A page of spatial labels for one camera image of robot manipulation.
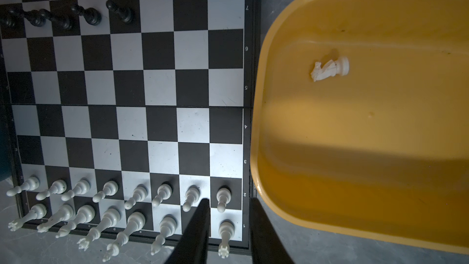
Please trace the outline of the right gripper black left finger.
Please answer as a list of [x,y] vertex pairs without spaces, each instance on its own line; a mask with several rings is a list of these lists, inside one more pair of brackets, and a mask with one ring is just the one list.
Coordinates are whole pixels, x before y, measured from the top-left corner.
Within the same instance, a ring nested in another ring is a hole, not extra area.
[[202,199],[181,240],[165,264],[205,264],[210,231],[210,201]]

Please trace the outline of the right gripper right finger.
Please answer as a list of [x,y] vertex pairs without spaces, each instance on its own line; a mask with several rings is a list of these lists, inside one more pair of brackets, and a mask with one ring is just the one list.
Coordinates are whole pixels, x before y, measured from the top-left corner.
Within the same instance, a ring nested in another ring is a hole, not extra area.
[[253,264],[293,264],[257,198],[250,199],[250,241]]

